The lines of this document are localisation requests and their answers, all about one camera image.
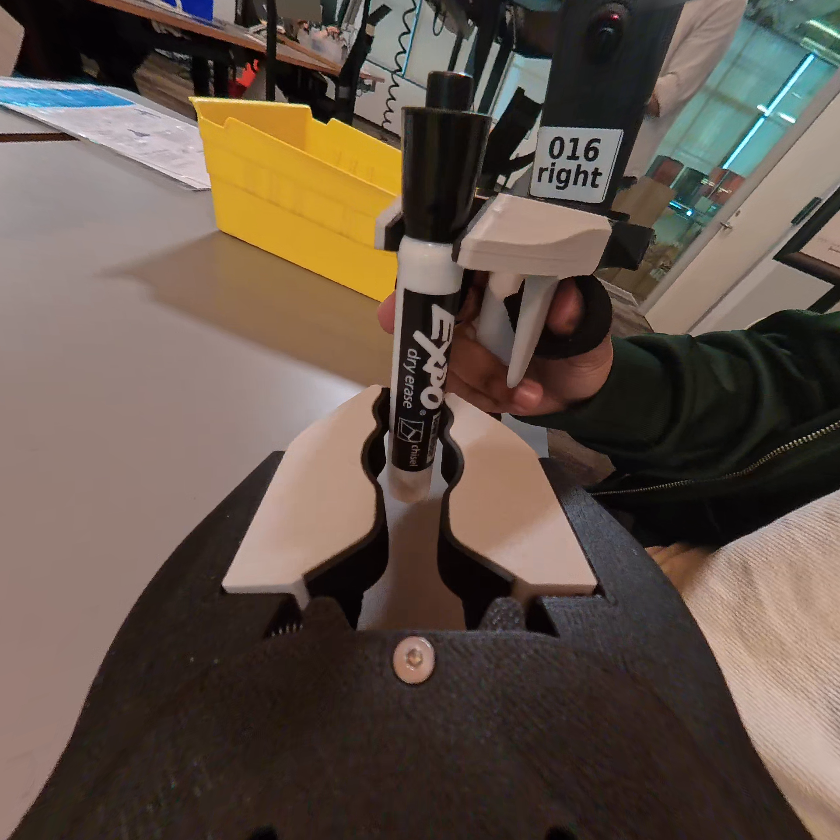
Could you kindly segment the printed paper sheet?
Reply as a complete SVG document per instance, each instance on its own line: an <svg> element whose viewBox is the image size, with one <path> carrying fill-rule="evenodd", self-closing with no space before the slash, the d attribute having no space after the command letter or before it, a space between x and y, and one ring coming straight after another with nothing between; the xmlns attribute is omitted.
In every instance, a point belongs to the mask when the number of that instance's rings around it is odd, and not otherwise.
<svg viewBox="0 0 840 840"><path fill-rule="evenodd" d="M211 189L196 123L92 84L1 79L2 109L100 145L198 192Z"/></svg>

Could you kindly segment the person's white ribbed top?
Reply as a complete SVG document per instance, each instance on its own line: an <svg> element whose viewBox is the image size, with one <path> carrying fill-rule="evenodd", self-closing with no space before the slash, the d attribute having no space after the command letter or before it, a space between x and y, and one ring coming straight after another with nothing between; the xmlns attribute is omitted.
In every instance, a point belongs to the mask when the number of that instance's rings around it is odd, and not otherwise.
<svg viewBox="0 0 840 840"><path fill-rule="evenodd" d="M839 493L720 548L647 548L700 626L765 767L839 838Z"/></svg>

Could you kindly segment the wooden background desk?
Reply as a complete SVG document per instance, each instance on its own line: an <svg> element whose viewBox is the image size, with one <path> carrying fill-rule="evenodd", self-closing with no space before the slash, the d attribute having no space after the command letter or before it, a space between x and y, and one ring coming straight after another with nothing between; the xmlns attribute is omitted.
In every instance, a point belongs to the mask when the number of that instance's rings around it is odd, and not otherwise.
<svg viewBox="0 0 840 840"><path fill-rule="evenodd" d="M266 37L250 32L246 27L219 20L205 20L177 10L167 3L147 1L94 1L96 5L116 9L135 17L144 18L165 27L201 35L256 54L266 53ZM276 39L276 58L280 62L314 70L328 77L338 77L341 68L313 50L300 45L284 35Z"/></svg>

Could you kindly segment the framed tag sign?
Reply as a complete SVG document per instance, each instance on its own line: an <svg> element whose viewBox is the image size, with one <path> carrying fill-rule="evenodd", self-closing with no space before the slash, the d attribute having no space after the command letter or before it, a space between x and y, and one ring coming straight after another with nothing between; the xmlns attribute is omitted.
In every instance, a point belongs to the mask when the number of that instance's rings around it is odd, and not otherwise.
<svg viewBox="0 0 840 840"><path fill-rule="evenodd" d="M773 256L777 263L819 280L827 290L809 311L838 310L839 302L839 186L824 197L808 201L791 220L791 234Z"/></svg>

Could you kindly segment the person's right hand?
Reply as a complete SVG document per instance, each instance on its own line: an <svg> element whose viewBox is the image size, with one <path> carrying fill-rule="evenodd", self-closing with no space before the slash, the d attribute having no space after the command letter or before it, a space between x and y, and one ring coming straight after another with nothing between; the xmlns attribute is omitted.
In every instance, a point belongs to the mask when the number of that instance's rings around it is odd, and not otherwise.
<svg viewBox="0 0 840 840"><path fill-rule="evenodd" d="M450 350L448 392L485 413L538 417L588 401L604 386L613 365L610 336L592 351L571 358L533 358L520 383L509 388L507 367L478 342L473 325L488 275L472 272L470 278Z"/></svg>

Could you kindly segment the black dry erase marker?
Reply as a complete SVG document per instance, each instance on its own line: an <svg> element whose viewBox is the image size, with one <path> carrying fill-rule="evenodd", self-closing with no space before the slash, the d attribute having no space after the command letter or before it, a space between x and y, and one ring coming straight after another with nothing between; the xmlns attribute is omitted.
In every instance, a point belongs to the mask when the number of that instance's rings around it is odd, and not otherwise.
<svg viewBox="0 0 840 840"><path fill-rule="evenodd" d="M472 77L433 71L425 104L402 111L402 221L397 250L390 454L399 501L427 498L445 403L464 271L454 244L475 201L490 119L471 108Z"/></svg>

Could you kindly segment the grey desk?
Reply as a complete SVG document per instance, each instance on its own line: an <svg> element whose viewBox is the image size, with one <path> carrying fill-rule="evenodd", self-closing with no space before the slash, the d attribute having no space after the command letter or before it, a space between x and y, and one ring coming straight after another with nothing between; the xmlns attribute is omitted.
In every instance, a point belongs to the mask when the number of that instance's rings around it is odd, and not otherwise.
<svg viewBox="0 0 840 840"><path fill-rule="evenodd" d="M144 587L269 454L388 382L375 301L91 143L2 143L2 838Z"/></svg>

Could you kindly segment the person's green jacket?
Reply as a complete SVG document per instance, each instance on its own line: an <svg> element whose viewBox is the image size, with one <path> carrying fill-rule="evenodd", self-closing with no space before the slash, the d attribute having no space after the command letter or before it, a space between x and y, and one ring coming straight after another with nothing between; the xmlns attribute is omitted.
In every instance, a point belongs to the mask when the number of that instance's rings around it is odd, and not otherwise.
<svg viewBox="0 0 840 840"><path fill-rule="evenodd" d="M590 489L646 546L721 546L839 488L839 420L833 412L793 427L745 461L703 477L625 476Z"/></svg>

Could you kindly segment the yellow plastic bin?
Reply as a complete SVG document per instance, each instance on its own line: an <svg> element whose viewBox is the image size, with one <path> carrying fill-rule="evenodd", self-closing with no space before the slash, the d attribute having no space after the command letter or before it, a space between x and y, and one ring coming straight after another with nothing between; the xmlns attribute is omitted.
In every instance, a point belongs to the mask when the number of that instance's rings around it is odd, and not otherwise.
<svg viewBox="0 0 840 840"><path fill-rule="evenodd" d="M375 301L394 291L375 222L401 189L398 149L302 104L191 101L221 232Z"/></svg>

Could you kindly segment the person's right forearm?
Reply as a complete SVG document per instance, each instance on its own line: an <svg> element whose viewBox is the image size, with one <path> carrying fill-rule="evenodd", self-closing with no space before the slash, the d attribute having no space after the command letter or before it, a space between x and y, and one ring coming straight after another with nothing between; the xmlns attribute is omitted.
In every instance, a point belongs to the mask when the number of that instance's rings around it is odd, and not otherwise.
<svg viewBox="0 0 840 840"><path fill-rule="evenodd" d="M649 333L612 346L593 398L521 417L608 457L615 471L601 483L709 476L793 427L833 412L839 420L837 311L779 311L741 331Z"/></svg>

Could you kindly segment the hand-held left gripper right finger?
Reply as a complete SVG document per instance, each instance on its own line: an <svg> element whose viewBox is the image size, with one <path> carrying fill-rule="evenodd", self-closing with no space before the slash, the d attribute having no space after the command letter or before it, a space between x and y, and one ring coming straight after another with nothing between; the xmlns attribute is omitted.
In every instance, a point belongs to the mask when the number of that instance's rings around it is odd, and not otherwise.
<svg viewBox="0 0 840 840"><path fill-rule="evenodd" d="M463 399L447 399L438 568L463 601L591 595L597 580L534 449Z"/></svg>

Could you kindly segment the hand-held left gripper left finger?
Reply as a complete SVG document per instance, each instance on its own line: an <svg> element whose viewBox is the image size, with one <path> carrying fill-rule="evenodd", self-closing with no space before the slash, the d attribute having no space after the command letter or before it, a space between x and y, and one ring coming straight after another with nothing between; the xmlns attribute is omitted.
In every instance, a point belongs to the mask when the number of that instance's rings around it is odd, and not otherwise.
<svg viewBox="0 0 840 840"><path fill-rule="evenodd" d="M302 610L320 596L361 606L387 565L377 477L388 402L372 385L293 439L223 578L227 594L291 595Z"/></svg>

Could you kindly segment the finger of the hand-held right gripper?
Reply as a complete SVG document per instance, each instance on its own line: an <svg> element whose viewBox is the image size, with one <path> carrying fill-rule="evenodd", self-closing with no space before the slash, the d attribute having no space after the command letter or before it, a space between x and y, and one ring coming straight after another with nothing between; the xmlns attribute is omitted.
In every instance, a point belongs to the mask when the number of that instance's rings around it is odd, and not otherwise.
<svg viewBox="0 0 840 840"><path fill-rule="evenodd" d="M397 251L405 230L403 197L397 196L375 220L375 249Z"/></svg>
<svg viewBox="0 0 840 840"><path fill-rule="evenodd" d="M524 196L494 196L456 242L456 263L512 275L590 275L612 231L598 214Z"/></svg>

